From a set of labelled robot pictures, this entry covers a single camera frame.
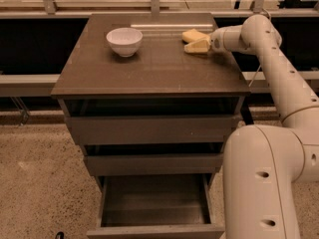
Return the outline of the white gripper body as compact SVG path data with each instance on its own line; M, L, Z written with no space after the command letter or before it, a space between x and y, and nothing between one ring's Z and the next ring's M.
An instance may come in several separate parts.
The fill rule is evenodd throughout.
M215 53L228 52L225 28L216 29L210 34L210 46Z

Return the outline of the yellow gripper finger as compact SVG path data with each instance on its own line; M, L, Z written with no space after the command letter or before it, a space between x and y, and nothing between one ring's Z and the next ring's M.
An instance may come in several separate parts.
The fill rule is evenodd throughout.
M209 49L210 43L205 38L190 42L184 46L184 51L189 54L205 54Z

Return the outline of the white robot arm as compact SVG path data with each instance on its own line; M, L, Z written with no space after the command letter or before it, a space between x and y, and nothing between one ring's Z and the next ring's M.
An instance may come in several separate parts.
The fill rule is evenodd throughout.
M226 239L300 239L294 182L319 180L319 100L280 50L281 36L260 14L210 34L216 53L259 61L280 126L234 131L223 152Z

